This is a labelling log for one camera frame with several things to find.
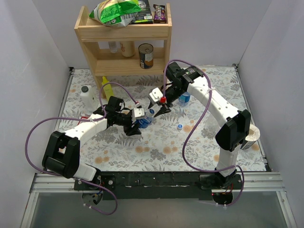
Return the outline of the blue label water bottle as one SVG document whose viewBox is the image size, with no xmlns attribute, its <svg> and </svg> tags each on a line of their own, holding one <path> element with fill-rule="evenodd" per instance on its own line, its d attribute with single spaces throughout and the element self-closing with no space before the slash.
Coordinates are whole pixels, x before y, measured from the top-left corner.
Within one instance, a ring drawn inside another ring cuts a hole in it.
<svg viewBox="0 0 304 228">
<path fill-rule="evenodd" d="M 153 116 L 150 116 L 149 115 L 149 109 L 145 112 L 145 117 L 143 119 L 139 119 L 138 120 L 138 123 L 139 123 L 139 128 L 140 129 L 144 129 L 144 128 L 147 128 L 151 122 L 152 122 L 152 119 L 153 119 Z"/>
<path fill-rule="evenodd" d="M 183 93 L 178 99 L 179 105 L 186 106 L 190 101 L 190 97 L 191 95 L 188 92 Z"/>
</svg>

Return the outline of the clear plastic bottle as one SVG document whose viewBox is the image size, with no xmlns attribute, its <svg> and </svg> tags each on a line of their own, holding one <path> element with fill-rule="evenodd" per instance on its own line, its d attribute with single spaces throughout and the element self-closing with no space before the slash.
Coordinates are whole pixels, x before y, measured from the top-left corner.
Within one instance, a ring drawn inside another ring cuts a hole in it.
<svg viewBox="0 0 304 228">
<path fill-rule="evenodd" d="M 206 120 L 205 128 L 209 132 L 216 134 L 221 129 L 221 126 L 218 124 L 216 118 L 210 114 Z"/>
</svg>

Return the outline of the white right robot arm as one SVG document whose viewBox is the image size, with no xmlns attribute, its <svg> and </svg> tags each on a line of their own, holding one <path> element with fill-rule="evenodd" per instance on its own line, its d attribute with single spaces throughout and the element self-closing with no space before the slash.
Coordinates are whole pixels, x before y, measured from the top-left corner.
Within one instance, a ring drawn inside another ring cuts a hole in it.
<svg viewBox="0 0 304 228">
<path fill-rule="evenodd" d="M 172 102 L 185 92 L 200 101 L 205 106 L 204 112 L 210 112 L 216 119 L 220 130 L 215 136 L 219 145 L 219 160 L 210 184 L 221 189 L 232 184 L 237 172 L 238 151 L 245 145 L 249 134 L 251 114 L 231 105 L 212 86 L 209 77 L 201 69 L 190 65 L 182 69 L 178 60 L 171 60 L 164 69 L 164 77 L 170 85 L 155 88 L 149 93 L 150 107 L 160 106 L 156 116 L 169 113 Z"/>
</svg>

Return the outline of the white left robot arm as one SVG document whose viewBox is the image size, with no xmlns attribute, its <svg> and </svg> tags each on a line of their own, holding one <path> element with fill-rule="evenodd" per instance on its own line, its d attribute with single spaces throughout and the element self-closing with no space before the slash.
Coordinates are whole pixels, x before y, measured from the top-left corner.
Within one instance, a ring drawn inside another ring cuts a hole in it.
<svg viewBox="0 0 304 228">
<path fill-rule="evenodd" d="M 63 133 L 53 132 L 42 160 L 43 168 L 67 179 L 84 179 L 89 189 L 98 189 L 101 178 L 96 175 L 97 169 L 80 162 L 80 149 L 88 140 L 113 125 L 122 126 L 127 136 L 141 134 L 137 120 L 144 117 L 144 109 L 137 104 L 124 114 L 123 105 L 123 99 L 111 96 L 104 107 L 95 110 L 83 123 Z"/>
</svg>

